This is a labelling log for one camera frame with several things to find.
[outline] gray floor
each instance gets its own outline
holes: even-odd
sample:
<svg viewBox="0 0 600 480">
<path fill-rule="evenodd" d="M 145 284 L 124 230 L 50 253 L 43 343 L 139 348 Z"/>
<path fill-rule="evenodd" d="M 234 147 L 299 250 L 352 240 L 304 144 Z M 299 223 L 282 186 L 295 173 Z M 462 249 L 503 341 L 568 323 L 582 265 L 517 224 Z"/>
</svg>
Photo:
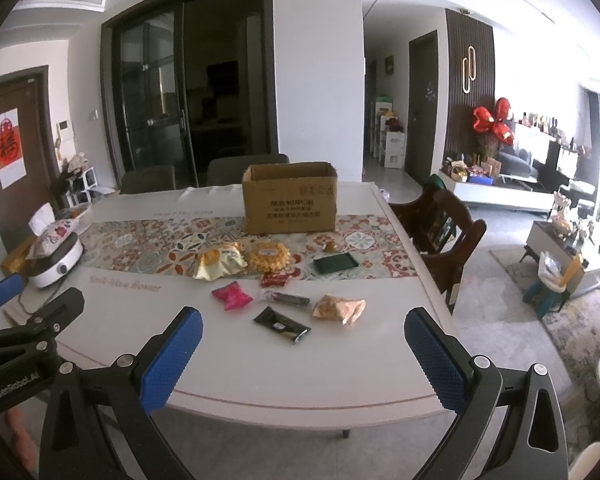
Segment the gray floor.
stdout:
<svg viewBox="0 0 600 480">
<path fill-rule="evenodd" d="M 368 167 L 365 180 L 387 189 L 392 202 L 406 202 L 420 194 L 419 186 L 401 170 Z M 460 341 L 470 353 L 486 354 L 500 367 L 527 369 L 542 362 L 556 390 L 566 391 L 570 380 L 548 335 L 533 310 L 522 303 L 516 285 L 488 253 L 498 247 L 522 247 L 537 217 L 478 208 L 472 210 L 472 216 L 484 218 L 488 229 L 462 279 L 454 313 Z M 26 412 L 37 439 L 44 406 L 33 399 L 28 401 Z M 499 408 L 464 478 L 479 475 L 503 417 L 504 408 Z M 160 410 L 154 419 L 198 480 L 407 480 L 435 449 L 454 414 L 358 429 L 348 440 L 331 432 L 242 426 L 171 409 Z M 116 432 L 112 436 L 129 474 L 144 478 L 122 437 Z"/>
</svg>

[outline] slatted wall panel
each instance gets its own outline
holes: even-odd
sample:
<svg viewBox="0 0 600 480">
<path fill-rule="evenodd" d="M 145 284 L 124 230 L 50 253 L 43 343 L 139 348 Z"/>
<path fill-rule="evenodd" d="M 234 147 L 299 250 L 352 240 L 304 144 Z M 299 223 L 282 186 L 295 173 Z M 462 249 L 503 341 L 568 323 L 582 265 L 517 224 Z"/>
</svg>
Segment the slatted wall panel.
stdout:
<svg viewBox="0 0 600 480">
<path fill-rule="evenodd" d="M 458 153 L 475 153 L 478 148 L 472 129 L 473 110 L 485 106 L 493 113 L 495 105 L 495 52 L 491 25 L 446 10 L 449 36 L 449 108 L 446 121 L 445 158 Z M 462 60 L 469 46 L 474 47 L 477 61 L 471 90 L 462 90 Z"/>
</svg>

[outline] patterned table runner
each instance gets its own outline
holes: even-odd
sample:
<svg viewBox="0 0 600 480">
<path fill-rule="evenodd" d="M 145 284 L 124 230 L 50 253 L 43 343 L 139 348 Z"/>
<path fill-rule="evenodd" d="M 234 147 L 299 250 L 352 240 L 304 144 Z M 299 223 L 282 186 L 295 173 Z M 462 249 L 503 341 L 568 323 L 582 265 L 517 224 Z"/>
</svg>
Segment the patterned table runner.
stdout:
<svg viewBox="0 0 600 480">
<path fill-rule="evenodd" d="M 222 242 L 242 242 L 248 250 L 258 242 L 272 240 L 289 248 L 292 261 L 280 274 L 300 280 L 361 280 L 417 276 L 413 265 L 386 217 L 339 216 L 336 230 L 252 236 L 243 232 L 243 217 L 169 218 L 93 224 L 80 236 L 86 254 L 81 265 L 93 269 L 143 274 L 191 276 L 197 254 Z M 333 240 L 360 264 L 355 269 L 320 275 L 314 258 L 326 256 L 322 247 Z M 248 269 L 239 278 L 260 279 Z"/>
</svg>

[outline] red snack package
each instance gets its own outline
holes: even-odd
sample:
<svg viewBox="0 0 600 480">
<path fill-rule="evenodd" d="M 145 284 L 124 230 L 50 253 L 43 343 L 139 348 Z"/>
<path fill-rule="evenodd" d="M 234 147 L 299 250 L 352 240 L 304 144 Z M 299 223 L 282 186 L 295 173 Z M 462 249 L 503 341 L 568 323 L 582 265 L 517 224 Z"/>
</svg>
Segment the red snack package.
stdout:
<svg viewBox="0 0 600 480">
<path fill-rule="evenodd" d="M 288 274 L 273 274 L 272 272 L 265 272 L 260 282 L 260 286 L 263 288 L 268 286 L 283 287 L 286 285 L 286 280 L 288 279 Z"/>
<path fill-rule="evenodd" d="M 222 288 L 216 288 L 216 290 L 211 291 L 211 294 L 214 298 L 224 301 L 225 310 L 242 308 L 253 301 L 253 298 L 240 288 L 238 282 L 229 283 L 229 285 Z"/>
</svg>

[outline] white tablecloth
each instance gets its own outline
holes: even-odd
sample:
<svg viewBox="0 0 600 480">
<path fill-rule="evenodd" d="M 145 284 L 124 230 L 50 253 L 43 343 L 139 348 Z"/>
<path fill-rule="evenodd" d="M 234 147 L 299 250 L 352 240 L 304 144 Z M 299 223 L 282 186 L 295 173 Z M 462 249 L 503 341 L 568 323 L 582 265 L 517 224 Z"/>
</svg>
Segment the white tablecloth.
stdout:
<svg viewBox="0 0 600 480">
<path fill-rule="evenodd" d="M 240 186 L 227 186 L 107 198 L 93 214 L 96 222 L 171 214 L 243 216 L 244 206 Z M 285 287 L 314 302 L 325 294 L 365 299 L 366 310 L 351 327 L 312 319 L 310 309 L 275 304 L 282 314 L 312 327 L 291 345 L 253 322 L 266 306 L 263 301 L 239 311 L 222 309 L 210 292 L 232 280 L 207 283 L 78 266 L 61 290 L 79 288 L 84 313 L 58 336 L 59 352 L 83 368 L 110 365 L 120 354 L 138 352 L 190 305 L 202 313 L 203 339 L 170 397 L 171 406 L 251 424 L 316 430 L 442 411 L 403 332 L 406 313 L 424 306 L 454 334 L 442 296 L 374 184 L 339 183 L 338 214 L 389 217 L 418 272 L 418 277 L 381 280 L 293 280 Z M 240 281 L 248 294 L 259 297 L 257 280 Z M 27 310 L 39 307 L 52 289 L 27 288 L 22 297 Z M 16 322 L 28 317 L 16 301 L 4 309 Z"/>
</svg>

